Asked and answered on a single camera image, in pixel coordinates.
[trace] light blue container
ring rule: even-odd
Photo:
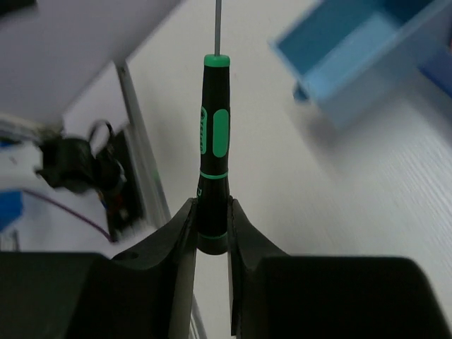
[[[274,48],[313,100],[342,128],[444,49],[452,0],[326,0]]]

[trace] metal shaft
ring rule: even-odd
[[[215,55],[220,55],[221,39],[221,1],[216,0],[215,5]]]

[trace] screwdriver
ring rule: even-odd
[[[227,251],[227,179],[230,146],[230,58],[220,54],[221,1],[215,4],[215,53],[204,57],[201,107],[201,171],[197,191],[198,248]]]

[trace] blue object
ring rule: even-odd
[[[420,71],[452,97],[452,54],[447,48],[429,60]]]
[[[341,128],[438,54],[451,23],[452,0],[326,0],[273,46],[294,97]]]
[[[8,147],[8,144],[0,142],[0,152],[1,148],[5,147]],[[22,211],[22,192],[0,192],[0,232],[18,219],[22,215]]]

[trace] green grip pad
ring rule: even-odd
[[[213,154],[224,157],[229,148],[229,112],[219,109],[213,115]]]

